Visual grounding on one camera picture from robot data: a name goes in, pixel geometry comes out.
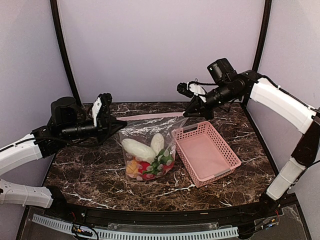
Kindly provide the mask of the pink plastic basket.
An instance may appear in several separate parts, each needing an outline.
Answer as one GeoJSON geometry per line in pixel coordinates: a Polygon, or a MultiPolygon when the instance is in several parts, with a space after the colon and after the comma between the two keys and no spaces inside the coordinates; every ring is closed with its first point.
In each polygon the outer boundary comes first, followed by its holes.
{"type": "Polygon", "coordinates": [[[172,136],[176,152],[197,188],[234,173],[242,164],[208,121],[176,128],[172,136]]]}

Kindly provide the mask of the yellow peach toy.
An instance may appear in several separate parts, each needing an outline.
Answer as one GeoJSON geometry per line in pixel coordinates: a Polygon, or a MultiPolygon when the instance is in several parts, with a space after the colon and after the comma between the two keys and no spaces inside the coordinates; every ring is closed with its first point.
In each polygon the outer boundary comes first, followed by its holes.
{"type": "Polygon", "coordinates": [[[139,172],[139,166],[140,163],[135,159],[128,161],[125,169],[126,175],[132,179],[135,179],[137,176],[140,176],[141,173],[139,172]]]}

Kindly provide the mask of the white radish with green leaf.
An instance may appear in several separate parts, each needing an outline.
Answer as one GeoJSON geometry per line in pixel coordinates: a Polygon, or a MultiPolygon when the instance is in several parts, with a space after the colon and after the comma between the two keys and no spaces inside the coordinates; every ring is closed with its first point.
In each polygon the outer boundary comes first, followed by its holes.
{"type": "Polygon", "coordinates": [[[151,146],[131,138],[123,139],[121,144],[126,153],[132,157],[132,160],[148,162],[151,165],[155,161],[156,153],[152,150],[151,146]]]}

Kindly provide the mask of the clear zip top bag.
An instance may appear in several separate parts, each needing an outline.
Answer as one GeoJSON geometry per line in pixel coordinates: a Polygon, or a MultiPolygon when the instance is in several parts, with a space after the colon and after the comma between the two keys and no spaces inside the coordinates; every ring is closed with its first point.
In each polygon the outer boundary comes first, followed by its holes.
{"type": "MultiPolygon", "coordinates": [[[[160,133],[164,137],[165,147],[169,147],[170,154],[173,158],[173,163],[169,166],[162,164],[161,162],[154,161],[151,165],[155,170],[155,178],[161,178],[166,175],[174,166],[176,158],[176,142],[172,135],[172,131],[178,128],[182,128],[187,122],[187,118],[183,116],[181,112],[169,112],[169,113],[155,113],[155,114],[140,114],[134,116],[120,117],[119,120],[126,121],[127,126],[119,131],[120,145],[122,147],[122,140],[133,139],[141,142],[147,146],[151,146],[152,138],[155,134],[160,133]]],[[[123,158],[125,161],[125,169],[127,162],[133,159],[123,149],[123,158]]],[[[141,175],[136,178],[130,178],[126,175],[126,178],[131,182],[145,182],[154,179],[143,180],[141,175]]]]}

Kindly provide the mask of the red apple toy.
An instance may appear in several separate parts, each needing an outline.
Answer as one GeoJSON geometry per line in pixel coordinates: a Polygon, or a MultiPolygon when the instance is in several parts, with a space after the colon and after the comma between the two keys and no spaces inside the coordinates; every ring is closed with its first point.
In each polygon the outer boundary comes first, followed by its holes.
{"type": "Polygon", "coordinates": [[[141,177],[143,180],[151,180],[156,177],[155,169],[150,163],[141,161],[139,162],[138,168],[138,172],[141,173],[141,177]]]}

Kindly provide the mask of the white radish toy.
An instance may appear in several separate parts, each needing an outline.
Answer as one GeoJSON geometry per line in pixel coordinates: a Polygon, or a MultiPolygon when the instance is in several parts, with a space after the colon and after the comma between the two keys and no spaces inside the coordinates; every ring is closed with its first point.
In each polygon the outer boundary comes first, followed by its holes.
{"type": "Polygon", "coordinates": [[[165,139],[162,134],[156,133],[150,143],[150,147],[155,152],[155,161],[169,166],[173,163],[173,157],[169,147],[165,147],[165,139]]]}

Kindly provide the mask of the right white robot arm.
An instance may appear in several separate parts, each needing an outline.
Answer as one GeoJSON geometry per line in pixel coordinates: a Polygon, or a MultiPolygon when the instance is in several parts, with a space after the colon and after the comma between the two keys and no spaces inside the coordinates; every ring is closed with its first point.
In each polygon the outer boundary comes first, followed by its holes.
{"type": "Polygon", "coordinates": [[[184,110],[184,117],[211,120],[214,108],[248,98],[272,110],[302,134],[289,160],[266,189],[266,198],[255,205],[255,213],[266,217],[274,210],[274,201],[280,199],[307,168],[314,165],[320,148],[320,112],[283,90],[266,75],[252,70],[219,75],[211,91],[204,90],[204,86],[195,80],[178,84],[177,91],[191,99],[184,110]]]}

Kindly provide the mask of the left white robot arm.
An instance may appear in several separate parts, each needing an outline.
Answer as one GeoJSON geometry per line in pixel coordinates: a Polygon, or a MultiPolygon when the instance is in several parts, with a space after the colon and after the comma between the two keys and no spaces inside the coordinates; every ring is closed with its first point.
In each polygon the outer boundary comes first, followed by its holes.
{"type": "MultiPolygon", "coordinates": [[[[1,175],[24,164],[45,159],[67,146],[94,148],[127,126],[115,117],[107,120],[86,120],[83,123],[45,125],[0,150],[1,175]]],[[[60,218],[71,213],[65,197],[55,186],[35,187],[0,181],[0,203],[50,209],[60,218]]]]}

